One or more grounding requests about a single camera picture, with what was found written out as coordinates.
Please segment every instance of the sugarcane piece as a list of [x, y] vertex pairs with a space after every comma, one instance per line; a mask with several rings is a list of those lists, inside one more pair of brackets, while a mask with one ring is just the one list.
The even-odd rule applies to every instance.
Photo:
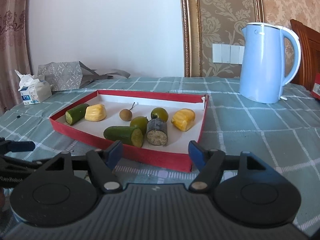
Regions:
[[154, 118], [147, 125], [147, 141], [152, 145], [165, 145], [168, 142], [167, 123], [162, 119]]

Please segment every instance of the white wall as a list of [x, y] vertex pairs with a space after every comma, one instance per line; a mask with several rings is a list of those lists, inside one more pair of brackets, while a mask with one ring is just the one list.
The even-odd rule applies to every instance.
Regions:
[[28, 0], [27, 38], [38, 65], [80, 60], [132, 76], [183, 76], [180, 0]]

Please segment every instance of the white wall switch panel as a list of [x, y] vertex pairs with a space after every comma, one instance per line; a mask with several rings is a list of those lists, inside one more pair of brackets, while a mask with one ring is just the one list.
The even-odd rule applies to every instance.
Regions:
[[222, 44], [212, 44], [212, 62], [222, 63]]
[[239, 64], [239, 46], [230, 46], [230, 64]]
[[222, 63], [230, 63], [230, 45], [222, 44]]
[[243, 53], [244, 53], [244, 46], [239, 46], [239, 64], [242, 64]]

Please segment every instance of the table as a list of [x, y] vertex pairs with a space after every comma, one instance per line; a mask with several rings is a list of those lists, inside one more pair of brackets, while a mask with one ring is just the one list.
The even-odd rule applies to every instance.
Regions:
[[[158, 91], [210, 95], [201, 145], [219, 148], [229, 155], [251, 151], [285, 176], [300, 191], [301, 207], [295, 225], [307, 234], [320, 227], [320, 103], [302, 86], [284, 88], [287, 101], [276, 104], [253, 102], [239, 95], [239, 79], [207, 78], [129, 78], [95, 81], [83, 89], [54, 93], [37, 105], [20, 104], [0, 117], [0, 137], [32, 140], [30, 153], [9, 153], [11, 157], [36, 160], [53, 157], [63, 150], [83, 155], [92, 147], [55, 132], [48, 118], [60, 109], [97, 89]], [[115, 173], [126, 183], [184, 183], [197, 176], [121, 159]], [[223, 179], [235, 176], [224, 173]], [[16, 224], [9, 202], [0, 213], [0, 232]]]

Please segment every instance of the curtain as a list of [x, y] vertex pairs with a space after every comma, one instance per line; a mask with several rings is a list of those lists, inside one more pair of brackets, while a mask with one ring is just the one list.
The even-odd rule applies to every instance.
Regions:
[[0, 115], [22, 101], [14, 70], [30, 74], [25, 7], [26, 0], [0, 0]]

